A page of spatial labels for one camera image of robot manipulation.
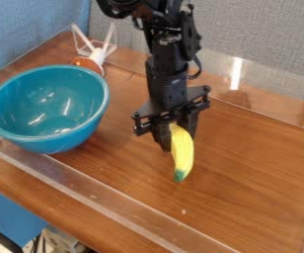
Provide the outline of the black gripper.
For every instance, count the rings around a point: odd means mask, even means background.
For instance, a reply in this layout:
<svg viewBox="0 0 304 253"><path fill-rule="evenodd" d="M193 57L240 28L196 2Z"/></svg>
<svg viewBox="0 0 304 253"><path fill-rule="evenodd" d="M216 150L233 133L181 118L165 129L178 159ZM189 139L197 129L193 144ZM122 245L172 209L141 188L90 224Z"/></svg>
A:
<svg viewBox="0 0 304 253"><path fill-rule="evenodd" d="M186 89L186 102L166 110L158 103L148 101L137 111L132 118L136 122L134 133L144 135L152 132L154 141L160 144L165 152L170 151L170 129L169 124L178 122L178 125L189 132L190 136L196 136L200 112L210 107L209 93L212 87L192 86Z"/></svg>

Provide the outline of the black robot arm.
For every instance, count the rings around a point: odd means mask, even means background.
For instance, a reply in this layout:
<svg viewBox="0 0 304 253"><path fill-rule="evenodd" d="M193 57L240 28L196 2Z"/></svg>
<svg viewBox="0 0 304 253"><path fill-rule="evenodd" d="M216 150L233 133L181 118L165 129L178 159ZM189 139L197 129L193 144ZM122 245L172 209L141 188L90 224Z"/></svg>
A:
<svg viewBox="0 0 304 253"><path fill-rule="evenodd" d="M170 150L170 124L189 134L197 130L200 112L210 107L208 85L190 87L200 77L189 72L202 49L190 0L96 0L104 14L113 19L130 17L145 33L152 56L146 60L150 99L133 113L134 132L150 133L164 151Z"/></svg>

